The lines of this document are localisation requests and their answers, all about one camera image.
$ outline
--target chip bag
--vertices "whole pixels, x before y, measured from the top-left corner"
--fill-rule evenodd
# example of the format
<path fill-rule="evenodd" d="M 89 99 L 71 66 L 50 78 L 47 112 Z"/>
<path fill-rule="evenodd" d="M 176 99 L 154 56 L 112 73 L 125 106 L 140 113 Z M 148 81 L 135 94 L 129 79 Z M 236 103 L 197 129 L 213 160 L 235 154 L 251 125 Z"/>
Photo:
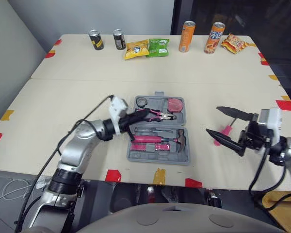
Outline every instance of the chip bag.
<path fill-rule="evenodd" d="M 248 43 L 240 40 L 237 36 L 230 33 L 221 45 L 233 54 L 236 54 L 246 48 Z"/>
<path fill-rule="evenodd" d="M 138 56 L 149 55 L 149 51 L 147 50 L 148 44 L 149 44 L 149 40 L 141 40 L 141 41 L 127 43 L 125 60 L 138 57 Z"/>
<path fill-rule="evenodd" d="M 165 57 L 168 56 L 169 39 L 149 39 L 149 55 L 147 57 Z"/>

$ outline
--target black cable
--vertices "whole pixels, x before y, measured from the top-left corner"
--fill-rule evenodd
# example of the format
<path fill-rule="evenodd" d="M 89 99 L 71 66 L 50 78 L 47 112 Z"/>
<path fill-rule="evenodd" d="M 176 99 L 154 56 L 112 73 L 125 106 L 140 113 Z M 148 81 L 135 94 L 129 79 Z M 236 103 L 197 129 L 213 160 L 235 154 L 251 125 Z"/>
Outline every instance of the black cable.
<path fill-rule="evenodd" d="M 41 199 L 41 196 L 37 197 L 36 199 L 34 199 L 34 200 L 30 203 L 30 205 L 27 207 L 27 209 L 25 210 L 25 212 L 24 212 L 24 214 L 23 214 L 22 221 L 25 220 L 25 218 L 26 218 L 28 212 L 30 211 L 31 207 L 32 207 L 32 206 L 33 206 L 37 201 L 39 201 L 40 199 Z"/>
<path fill-rule="evenodd" d="M 270 211 L 270 210 L 273 210 L 274 208 L 276 208 L 284 199 L 287 199 L 291 197 L 291 193 L 287 194 L 287 195 L 284 195 L 282 198 L 280 198 L 278 201 L 275 202 L 274 205 L 272 205 L 271 207 L 268 207 L 268 208 L 264 208 L 265 210 L 267 211 Z"/>
<path fill-rule="evenodd" d="M 24 215 L 24 212 L 25 212 L 25 208 L 27 206 L 27 203 L 28 203 L 28 200 L 29 200 L 29 197 L 35 187 L 35 185 L 37 184 L 38 182 L 38 179 L 39 177 L 41 176 L 42 172 L 45 170 L 45 168 L 47 167 L 47 165 L 50 163 L 50 161 L 52 160 L 52 158 L 55 156 L 55 154 L 59 151 L 59 148 L 60 146 L 64 143 L 64 141 L 72 134 L 72 132 L 82 123 L 82 122 L 86 122 L 86 123 L 89 123 L 89 125 L 93 128 L 94 132 L 97 133 L 97 130 L 94 128 L 94 126 L 89 122 L 87 121 L 86 119 L 97 109 L 99 108 L 107 99 L 112 99 L 114 97 L 114 95 L 109 95 L 107 96 L 106 98 L 104 98 L 92 111 L 90 111 L 89 114 L 87 114 L 83 119 L 81 120 L 78 120 L 74 126 L 72 127 L 72 129 L 59 141 L 59 143 L 57 144 L 57 147 L 56 149 L 53 151 L 52 155 L 48 158 L 48 160 L 45 162 L 45 164 L 43 165 L 43 167 L 41 168 L 41 170 L 39 171 L 38 175 L 36 176 L 36 178 L 34 179 L 33 183 L 32 183 L 32 186 L 30 187 L 30 190 L 29 190 L 29 193 L 28 195 L 26 196 L 25 200 L 24 200 L 24 203 L 21 207 L 21 210 L 19 212 L 19 215 L 18 215 L 18 219 L 17 219 L 17 225 L 15 227 L 15 233 L 19 233 L 21 232 L 22 230 L 22 226 L 23 226 L 23 223 L 24 223 L 24 219 L 23 219 L 23 215 Z"/>
<path fill-rule="evenodd" d="M 252 180 L 252 182 L 251 182 L 251 184 L 249 186 L 249 194 L 250 194 L 251 197 L 254 197 L 254 194 L 252 193 L 252 188 L 253 188 L 253 186 L 255 185 L 255 183 L 257 182 L 257 180 L 259 178 L 259 175 L 260 175 L 260 173 L 262 171 L 262 168 L 263 168 L 263 166 L 265 164 L 265 160 L 266 160 L 266 157 L 267 157 L 269 151 L 270 151 L 270 148 L 267 147 L 265 149 L 265 152 L 263 154 L 263 157 L 261 159 L 261 162 L 259 164 L 259 167 L 257 169 L 257 172 L 256 172 L 256 174 L 255 174 L 255 176 L 254 176 L 254 178 L 253 178 L 253 180 Z"/>
<path fill-rule="evenodd" d="M 285 179 L 286 171 L 287 171 L 287 168 L 286 168 L 286 166 L 284 166 L 280 180 L 272 187 L 267 188 L 265 190 L 262 190 L 262 191 L 258 192 L 257 194 L 255 194 L 254 200 L 256 200 L 256 201 L 258 201 L 259 199 L 262 200 L 262 198 L 265 196 L 266 193 L 271 192 L 274 189 L 278 188 L 280 186 L 280 184 L 283 182 L 283 180 Z"/>

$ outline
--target orange can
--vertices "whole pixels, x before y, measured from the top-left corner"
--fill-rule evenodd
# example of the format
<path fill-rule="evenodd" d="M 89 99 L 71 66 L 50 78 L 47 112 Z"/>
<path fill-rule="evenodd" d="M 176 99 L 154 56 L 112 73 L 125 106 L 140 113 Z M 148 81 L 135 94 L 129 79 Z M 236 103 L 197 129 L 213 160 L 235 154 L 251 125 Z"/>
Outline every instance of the orange can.
<path fill-rule="evenodd" d="M 185 21 L 182 28 L 181 40 L 179 44 L 180 52 L 189 51 L 190 43 L 195 30 L 195 23 L 193 21 Z"/>
<path fill-rule="evenodd" d="M 217 48 L 219 41 L 223 35 L 224 29 L 225 29 L 224 23 L 216 22 L 213 24 L 204 48 L 205 53 L 212 54 L 215 52 L 215 49 Z"/>

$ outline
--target toolbox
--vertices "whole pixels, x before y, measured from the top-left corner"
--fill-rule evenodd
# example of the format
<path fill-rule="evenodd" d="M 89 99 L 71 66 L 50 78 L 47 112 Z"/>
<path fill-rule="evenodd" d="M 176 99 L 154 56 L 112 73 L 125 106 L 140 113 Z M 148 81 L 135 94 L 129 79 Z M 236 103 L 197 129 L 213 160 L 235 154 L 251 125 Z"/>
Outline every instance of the toolbox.
<path fill-rule="evenodd" d="M 190 147 L 188 131 L 183 127 L 186 123 L 184 99 L 155 92 L 154 96 L 136 96 L 134 109 L 149 111 L 146 116 L 149 122 L 130 125 L 135 140 L 129 142 L 127 159 L 132 162 L 188 165 Z"/>

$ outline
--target gray wall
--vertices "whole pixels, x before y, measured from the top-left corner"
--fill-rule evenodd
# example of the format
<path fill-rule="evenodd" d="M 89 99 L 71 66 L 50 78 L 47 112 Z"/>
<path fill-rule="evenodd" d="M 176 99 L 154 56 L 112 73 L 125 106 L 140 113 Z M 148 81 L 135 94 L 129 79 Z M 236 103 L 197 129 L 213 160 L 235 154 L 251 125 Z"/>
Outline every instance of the gray wall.
<path fill-rule="evenodd" d="M 7 0 L 0 0 L 0 119 L 44 56 Z"/>
<path fill-rule="evenodd" d="M 174 0 L 9 0 L 45 51 L 62 34 L 170 34 Z"/>

